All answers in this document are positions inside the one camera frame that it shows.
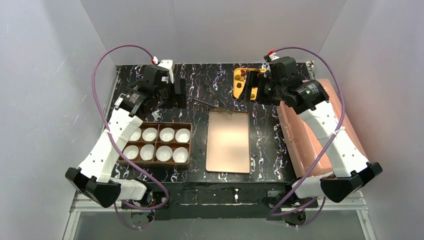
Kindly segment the metal tweezers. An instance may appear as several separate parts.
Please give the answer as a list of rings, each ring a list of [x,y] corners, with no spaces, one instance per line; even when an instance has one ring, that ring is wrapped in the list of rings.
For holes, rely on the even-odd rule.
[[[202,80],[201,82],[211,92],[211,98],[218,100],[220,103],[222,103],[224,105],[224,107],[220,107],[220,106],[208,103],[206,101],[200,100],[200,99],[192,97],[192,96],[189,96],[189,98],[191,100],[196,101],[199,104],[202,104],[202,105],[207,106],[207,107],[211,107],[218,112],[221,112],[223,114],[231,116],[234,113],[234,110],[230,107],[230,105],[227,104],[226,101],[216,92],[216,90],[214,88],[212,88],[211,86],[209,86],[209,84],[205,80]]]

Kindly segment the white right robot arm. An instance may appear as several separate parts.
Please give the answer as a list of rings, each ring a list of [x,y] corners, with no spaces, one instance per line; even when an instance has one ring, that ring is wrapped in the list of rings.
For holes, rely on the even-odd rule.
[[[344,114],[336,115],[330,96],[318,80],[303,80],[292,57],[272,57],[267,62],[265,72],[246,71],[240,97],[249,101],[256,88],[255,101],[259,104],[284,103],[292,108],[312,130],[332,166],[332,172],[318,176],[307,171],[292,185],[289,196],[327,197],[339,203],[382,173],[378,162],[370,162],[357,149],[342,125]]]

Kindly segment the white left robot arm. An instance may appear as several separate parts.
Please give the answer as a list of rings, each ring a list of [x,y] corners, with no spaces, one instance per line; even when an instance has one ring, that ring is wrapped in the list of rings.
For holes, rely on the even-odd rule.
[[[118,96],[105,129],[78,167],[65,178],[87,198],[104,208],[117,201],[141,201],[151,189],[139,180],[111,176],[120,153],[146,117],[158,109],[185,108],[184,80],[174,80],[171,60],[147,65],[142,80],[131,83]]]

